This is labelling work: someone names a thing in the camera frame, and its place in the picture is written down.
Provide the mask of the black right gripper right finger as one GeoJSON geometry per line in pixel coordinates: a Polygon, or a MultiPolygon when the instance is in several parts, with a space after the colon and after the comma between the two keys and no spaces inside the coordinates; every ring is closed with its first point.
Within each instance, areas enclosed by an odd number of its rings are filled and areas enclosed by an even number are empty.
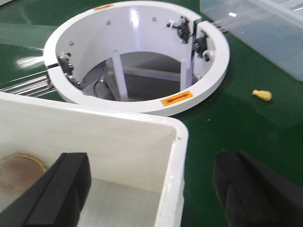
{"type": "Polygon", "coordinates": [[[230,227],[301,227],[303,189],[243,151],[216,154],[213,184],[230,227]]]}

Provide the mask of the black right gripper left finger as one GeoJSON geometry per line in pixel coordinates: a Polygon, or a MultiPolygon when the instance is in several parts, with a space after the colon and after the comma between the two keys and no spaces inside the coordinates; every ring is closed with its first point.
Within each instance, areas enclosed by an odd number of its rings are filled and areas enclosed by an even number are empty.
{"type": "Polygon", "coordinates": [[[2,227],[75,227],[91,186],[87,153],[62,153],[0,214],[2,227]]]}

